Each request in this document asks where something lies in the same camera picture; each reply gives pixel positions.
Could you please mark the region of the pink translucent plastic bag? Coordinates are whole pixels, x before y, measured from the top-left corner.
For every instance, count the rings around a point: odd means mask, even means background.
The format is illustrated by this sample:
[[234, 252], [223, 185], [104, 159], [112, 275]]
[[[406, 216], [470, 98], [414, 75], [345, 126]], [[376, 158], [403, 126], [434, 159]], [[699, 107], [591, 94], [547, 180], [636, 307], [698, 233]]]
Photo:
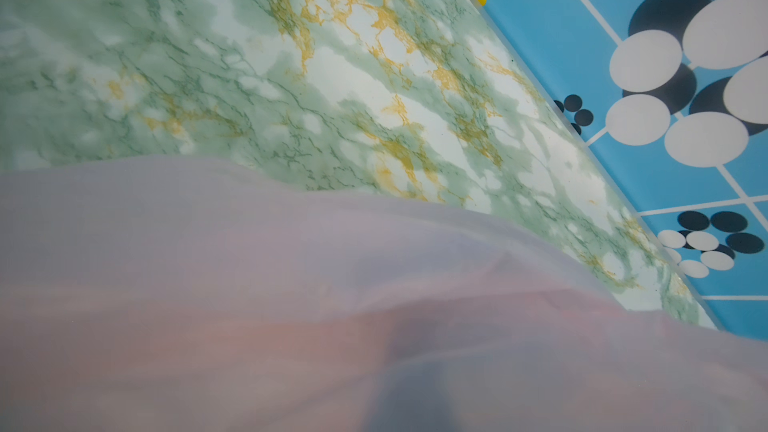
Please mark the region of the pink translucent plastic bag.
[[1, 178], [5, 431], [763, 431], [767, 346], [492, 216], [136, 157]]

